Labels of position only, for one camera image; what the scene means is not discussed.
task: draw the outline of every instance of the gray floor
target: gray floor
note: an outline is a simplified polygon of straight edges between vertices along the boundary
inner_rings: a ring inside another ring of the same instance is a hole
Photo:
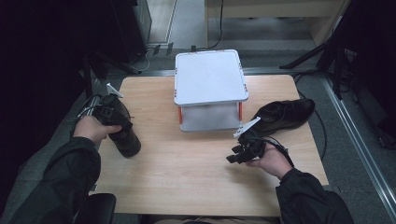
[[[174,43],[171,54],[166,50],[160,50],[157,55],[148,53],[147,59],[142,59],[134,66],[149,67],[142,75],[172,75],[175,67],[175,57],[180,52],[189,51],[191,46],[201,47],[205,44],[203,29],[200,23],[203,20],[204,0],[180,0],[177,1],[175,15],[169,34],[169,43]],[[315,47],[314,42],[299,18],[282,19],[228,19],[223,21],[223,37],[218,47],[222,49],[237,49],[244,71],[250,75],[261,73],[290,73],[294,74],[298,69],[306,71],[313,68],[318,56],[305,62],[295,71],[281,71],[277,67],[299,58],[308,50]],[[235,30],[235,24],[244,27],[243,31]],[[209,44],[217,42],[219,38],[219,20],[209,21]],[[111,70],[107,82],[111,82],[116,89],[124,77],[128,75],[118,70]],[[297,88],[301,93],[313,99],[317,103],[316,110],[323,120],[321,125],[318,116],[313,116],[309,124],[314,135],[320,155],[324,154],[323,166],[334,191],[345,200],[351,215],[356,223],[393,223],[382,200],[378,196],[373,181],[367,174],[366,167],[361,162],[353,141],[349,138],[343,121],[335,109],[331,96],[326,92],[323,81],[324,74],[315,73],[313,76],[304,76],[297,82]],[[42,171],[53,153],[56,146],[67,141],[70,124],[77,108],[82,104],[83,96],[80,97],[58,128],[52,140],[40,150],[26,164],[20,174],[14,190],[11,193],[7,210],[2,217],[1,223],[7,223],[10,214],[19,206],[23,198],[40,179]],[[349,115],[352,117],[359,130],[365,145],[370,149],[373,158],[386,181],[395,189],[396,180],[393,164],[396,162],[396,151],[382,148],[378,141],[373,126],[358,104],[353,101],[353,93],[343,93],[343,104],[346,105]],[[137,223],[138,215],[116,214],[113,223]]]

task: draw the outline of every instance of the person's right hand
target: person's right hand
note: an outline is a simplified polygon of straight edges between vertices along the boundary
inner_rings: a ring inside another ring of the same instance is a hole
[[[260,167],[279,180],[292,169],[288,160],[271,144],[265,144],[264,156],[258,160],[246,162],[247,166]]]
[[[76,125],[73,137],[85,137],[99,144],[109,133],[121,130],[120,125],[105,126],[94,116],[85,116]]]

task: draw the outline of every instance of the black leather shoe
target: black leather shoe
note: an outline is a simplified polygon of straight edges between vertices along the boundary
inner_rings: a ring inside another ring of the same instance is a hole
[[[310,99],[275,101],[260,108],[253,119],[261,119],[250,129],[264,137],[280,130],[296,129],[305,124],[314,113],[315,103]]]

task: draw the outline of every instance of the table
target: table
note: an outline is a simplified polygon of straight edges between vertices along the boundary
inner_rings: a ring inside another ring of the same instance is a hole
[[[251,76],[246,82],[244,123],[263,105],[298,99],[290,76]],[[123,80],[121,100],[130,109],[142,148],[125,159],[109,138],[102,141],[102,172],[94,193],[115,194],[117,213],[279,217],[277,178],[227,162],[236,130],[183,133],[173,91],[174,77]],[[308,123],[272,136],[290,149],[296,167],[329,184]]]
[[[332,33],[350,0],[224,0],[223,18],[302,17],[315,43]],[[205,24],[219,17],[220,0],[205,0]]]

